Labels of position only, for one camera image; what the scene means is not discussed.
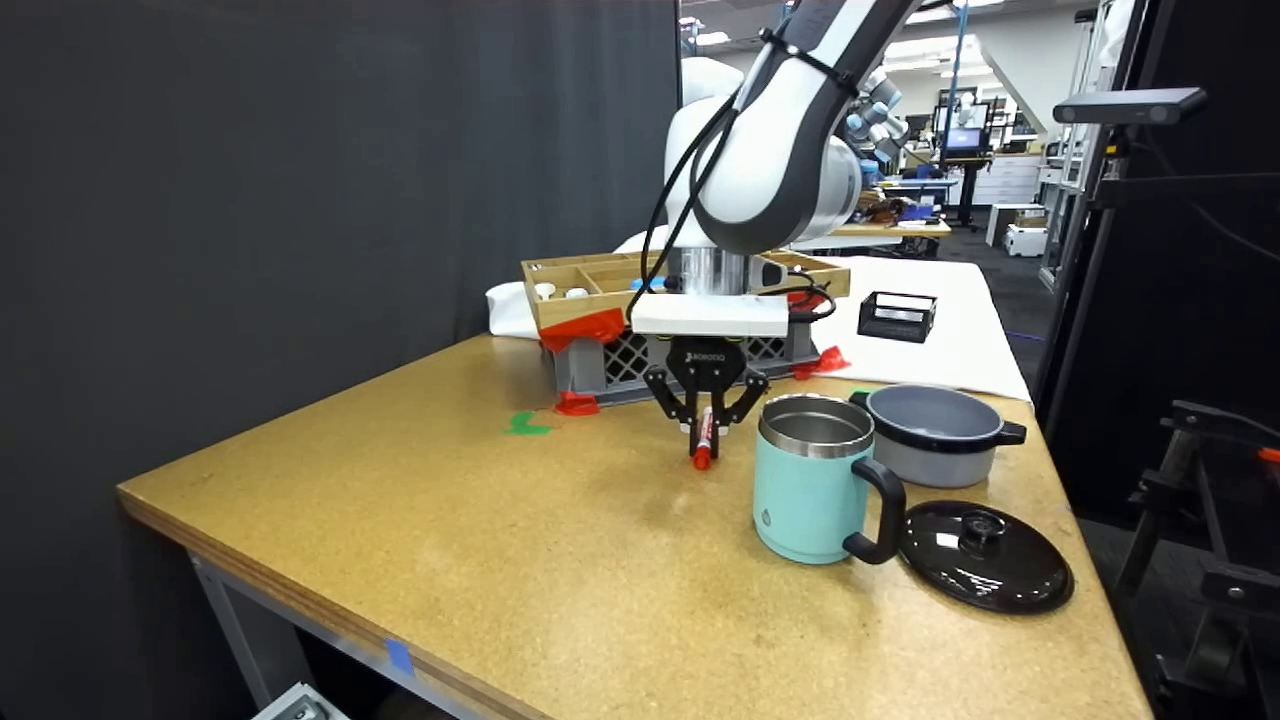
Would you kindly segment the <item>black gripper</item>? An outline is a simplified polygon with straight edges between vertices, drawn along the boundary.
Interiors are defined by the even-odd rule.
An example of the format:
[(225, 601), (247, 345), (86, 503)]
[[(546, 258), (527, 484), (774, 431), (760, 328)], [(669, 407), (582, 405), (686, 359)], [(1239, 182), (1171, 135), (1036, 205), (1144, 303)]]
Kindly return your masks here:
[[(669, 371), (686, 396), (716, 396), (721, 429), (739, 423), (768, 391), (768, 377), (745, 371), (745, 352), (721, 336), (676, 336), (669, 352)], [(645, 384), (661, 412), (686, 429), (696, 418), (696, 405), (672, 386), (669, 371), (646, 366)]]

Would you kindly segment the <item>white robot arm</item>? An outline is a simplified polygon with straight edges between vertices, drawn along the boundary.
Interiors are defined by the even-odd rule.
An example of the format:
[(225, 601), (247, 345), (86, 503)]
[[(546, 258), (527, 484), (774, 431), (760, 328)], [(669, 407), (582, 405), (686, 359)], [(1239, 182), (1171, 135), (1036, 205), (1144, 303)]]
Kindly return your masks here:
[(914, 0), (787, 0), (746, 73), (669, 121), (662, 188), (624, 320), (635, 336), (669, 339), (645, 384), (686, 431), (735, 423), (762, 391), (739, 345), (787, 336), (797, 314), (755, 266), (850, 212), (861, 160), (838, 122), (873, 93), (912, 7)]

